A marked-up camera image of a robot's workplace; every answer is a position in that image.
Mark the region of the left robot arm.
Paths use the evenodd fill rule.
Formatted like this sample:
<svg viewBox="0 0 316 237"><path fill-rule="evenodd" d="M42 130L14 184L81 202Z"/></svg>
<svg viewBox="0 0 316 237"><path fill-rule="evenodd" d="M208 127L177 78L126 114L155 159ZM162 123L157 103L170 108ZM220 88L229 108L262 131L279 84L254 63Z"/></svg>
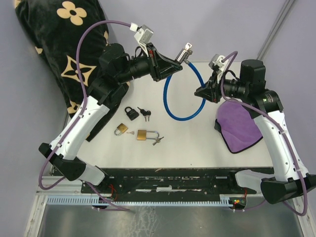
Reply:
<svg viewBox="0 0 316 237"><path fill-rule="evenodd" d="M141 47L145 54L129 57L122 45L105 47L99 58L101 71L88 87L87 99L70 123L51 143L42 143L39 152L69 181L82 180L100 193L109 188L109 180L98 167L85 163L77 153L95 125L113 109L126 94L124 83L150 75L160 81L183 69L184 58L170 59L160 54L152 43Z"/></svg>

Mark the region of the long padlock keys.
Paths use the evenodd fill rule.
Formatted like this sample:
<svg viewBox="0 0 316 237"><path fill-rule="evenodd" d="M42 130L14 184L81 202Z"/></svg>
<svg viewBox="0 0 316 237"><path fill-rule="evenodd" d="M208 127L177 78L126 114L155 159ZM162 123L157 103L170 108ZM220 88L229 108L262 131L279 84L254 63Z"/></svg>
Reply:
<svg viewBox="0 0 316 237"><path fill-rule="evenodd" d="M155 141L153 142L153 146L156 145L157 143L160 143L163 138L164 137L156 138Z"/></svg>

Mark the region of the long-shackle brass padlock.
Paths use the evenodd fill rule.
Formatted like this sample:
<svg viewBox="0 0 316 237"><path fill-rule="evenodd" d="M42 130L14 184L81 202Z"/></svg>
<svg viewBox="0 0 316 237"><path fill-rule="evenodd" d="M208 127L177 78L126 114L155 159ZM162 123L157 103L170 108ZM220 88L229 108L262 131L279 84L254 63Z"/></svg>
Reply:
<svg viewBox="0 0 316 237"><path fill-rule="evenodd" d="M159 138L159 133L157 131L149 131L144 129L139 129L137 131L136 139L138 141L145 140L157 140Z"/></svg>

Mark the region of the silver cable lock keys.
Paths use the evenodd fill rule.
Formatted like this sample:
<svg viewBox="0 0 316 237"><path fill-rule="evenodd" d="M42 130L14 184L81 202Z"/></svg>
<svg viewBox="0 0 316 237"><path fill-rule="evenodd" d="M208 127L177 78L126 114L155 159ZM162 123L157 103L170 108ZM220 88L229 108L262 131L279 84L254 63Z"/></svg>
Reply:
<svg viewBox="0 0 316 237"><path fill-rule="evenodd" d="M189 42L186 43L186 45L185 45L185 50L186 50L187 52L189 52L189 51L192 50L192 45L191 45Z"/></svg>

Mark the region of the purple cloth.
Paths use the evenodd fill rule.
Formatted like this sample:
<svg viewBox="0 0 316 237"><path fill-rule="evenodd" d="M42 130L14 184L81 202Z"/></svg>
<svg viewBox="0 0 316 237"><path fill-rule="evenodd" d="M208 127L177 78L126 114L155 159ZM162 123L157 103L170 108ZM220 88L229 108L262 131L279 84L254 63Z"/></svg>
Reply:
<svg viewBox="0 0 316 237"><path fill-rule="evenodd" d="M237 103L224 102L218 107L214 129L232 154L241 153L263 139L249 112Z"/></svg>

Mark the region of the small brass padlock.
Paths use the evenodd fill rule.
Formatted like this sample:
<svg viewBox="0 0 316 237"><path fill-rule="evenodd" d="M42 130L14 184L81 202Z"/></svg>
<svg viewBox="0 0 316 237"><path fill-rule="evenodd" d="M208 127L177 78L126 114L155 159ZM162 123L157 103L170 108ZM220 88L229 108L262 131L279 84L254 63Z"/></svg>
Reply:
<svg viewBox="0 0 316 237"><path fill-rule="evenodd" d="M128 130L128 127L127 127L125 124L121 123L121 124L115 129L114 135L120 136L120 135L124 134L127 130Z"/></svg>

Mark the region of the aluminium frame rail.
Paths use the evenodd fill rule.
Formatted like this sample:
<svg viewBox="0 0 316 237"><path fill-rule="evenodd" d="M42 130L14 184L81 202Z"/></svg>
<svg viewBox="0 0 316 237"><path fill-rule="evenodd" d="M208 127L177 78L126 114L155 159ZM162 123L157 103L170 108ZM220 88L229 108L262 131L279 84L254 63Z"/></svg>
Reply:
<svg viewBox="0 0 316 237"><path fill-rule="evenodd" d="M263 61L270 47L272 46L274 40L276 39L278 33L280 32L283 24L286 22L291 11L295 7L297 0L286 0L278 13L262 47L260 48L257 59Z"/></svg>

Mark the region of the black floral plush pillow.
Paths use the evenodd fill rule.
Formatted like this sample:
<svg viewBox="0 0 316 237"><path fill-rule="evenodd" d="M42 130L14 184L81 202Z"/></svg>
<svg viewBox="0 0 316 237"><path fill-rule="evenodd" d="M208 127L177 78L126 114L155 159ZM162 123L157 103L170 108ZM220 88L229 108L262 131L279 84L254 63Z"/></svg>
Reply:
<svg viewBox="0 0 316 237"><path fill-rule="evenodd" d="M52 70L64 97L69 116L73 117L83 101L78 77L90 86L100 70L99 57L109 44L107 25L94 28L85 37L79 60L78 42L88 27L106 19L97 0L16 0L19 23L33 42L38 55Z"/></svg>

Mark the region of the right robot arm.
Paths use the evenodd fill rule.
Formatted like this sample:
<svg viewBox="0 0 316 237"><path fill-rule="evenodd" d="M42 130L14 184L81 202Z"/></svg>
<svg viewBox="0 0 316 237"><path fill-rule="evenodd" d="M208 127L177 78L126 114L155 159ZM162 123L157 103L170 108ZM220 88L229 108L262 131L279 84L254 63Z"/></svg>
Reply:
<svg viewBox="0 0 316 237"><path fill-rule="evenodd" d="M227 57L216 55L209 63L212 75L205 86L195 91L195 96L213 103L224 98L246 108L266 143L274 174L249 169L238 171L226 181L227 189L238 193L250 188L261 193L270 204L298 197L307 204L308 192L316 187L316 176L309 173L296 152L278 94L266 88L264 63L257 59L244 60L239 77L226 79L230 64Z"/></svg>

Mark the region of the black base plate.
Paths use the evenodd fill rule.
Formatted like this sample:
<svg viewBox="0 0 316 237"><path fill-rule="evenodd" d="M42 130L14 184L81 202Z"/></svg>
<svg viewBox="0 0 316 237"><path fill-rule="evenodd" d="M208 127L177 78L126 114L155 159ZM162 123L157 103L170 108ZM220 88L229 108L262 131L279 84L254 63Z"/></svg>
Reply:
<svg viewBox="0 0 316 237"><path fill-rule="evenodd" d="M105 179L91 188L83 184L82 193L120 195L150 192L188 192L212 195L255 194L241 188L233 175L238 169L229 168L104 168Z"/></svg>

